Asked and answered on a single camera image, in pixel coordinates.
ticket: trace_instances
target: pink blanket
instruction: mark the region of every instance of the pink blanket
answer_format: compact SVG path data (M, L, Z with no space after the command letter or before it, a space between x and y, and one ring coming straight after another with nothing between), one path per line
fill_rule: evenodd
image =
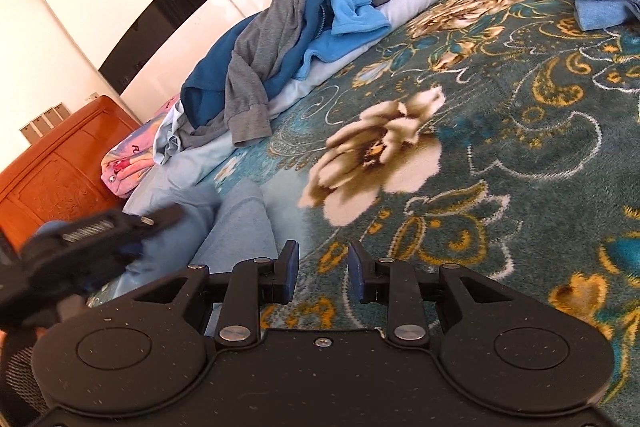
M180 99L176 94L142 127L133 131L102 159L101 179L116 196L128 198L154 166L154 139L164 117Z

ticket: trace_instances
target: floral blanket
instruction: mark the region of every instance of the floral blanket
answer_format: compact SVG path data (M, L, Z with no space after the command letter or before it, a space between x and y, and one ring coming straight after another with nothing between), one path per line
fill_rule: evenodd
M640 28L581 32L565 0L442 0L282 115L214 175L261 184L304 257L265 327L383 326L347 242L465 264L598 328L604 410L640 417ZM437 327L432 313L433 327Z

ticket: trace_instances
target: light blue pants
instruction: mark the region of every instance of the light blue pants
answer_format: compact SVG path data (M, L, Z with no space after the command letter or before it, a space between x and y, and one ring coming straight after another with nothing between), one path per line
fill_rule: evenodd
M36 233L53 230L64 221L50 221ZM133 263L116 282L114 297L119 297L149 282L169 275L175 270L174 263L165 255L153 255L166 244L175 244L175 238L168 241L172 229L160 232L155 237L142 242L142 263ZM278 251L267 217L264 198L260 187L244 179L233 187L220 204L213 229L198 248L188 264L202 264L212 273L229 272L233 267L254 257L276 259ZM220 305L214 305L206 334L212 335L220 315Z

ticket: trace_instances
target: blue cloth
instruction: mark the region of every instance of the blue cloth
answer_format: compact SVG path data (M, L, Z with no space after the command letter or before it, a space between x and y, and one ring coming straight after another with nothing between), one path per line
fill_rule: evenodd
M257 16L247 17L222 35L182 84L180 100L195 128L206 125L225 108L226 70L231 62L231 52L240 33Z
M309 75L311 59L317 57L323 62L333 62L367 42L382 38L391 31L391 22L371 2L373 0L329 0L330 6L320 3L317 7L305 8L318 10L322 16L324 7L324 23L319 27L321 33L306 47L302 66L293 75L297 80L304 80Z
M115 282L113 298L182 269L188 264L204 264L211 273L228 272L254 257L276 259L278 250L267 215L262 190L254 182L240 180L220 199L214 180L206 180L187 190L167 190L144 214L169 203L180 203L186 217L170 229L130 245L126 251L141 253ZM50 232L65 221L50 221L36 233ZM215 305L206 334L212 335L220 305Z
M640 0L575 0L575 20L582 31L640 20Z

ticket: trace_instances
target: screw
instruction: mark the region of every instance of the screw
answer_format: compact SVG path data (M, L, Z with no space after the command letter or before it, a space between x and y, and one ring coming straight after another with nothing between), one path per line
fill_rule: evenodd
M416 324L403 324L402 326L398 326L394 330L394 333L396 337L403 341L419 341L427 334L423 327Z
M220 330L220 338L229 342L245 341L251 335L251 330L244 326L227 326Z
M334 341L332 341L331 339L327 339L325 337L321 337L319 339L316 339L316 341L314 342L314 344L316 344L316 346L318 347L329 347L334 343Z

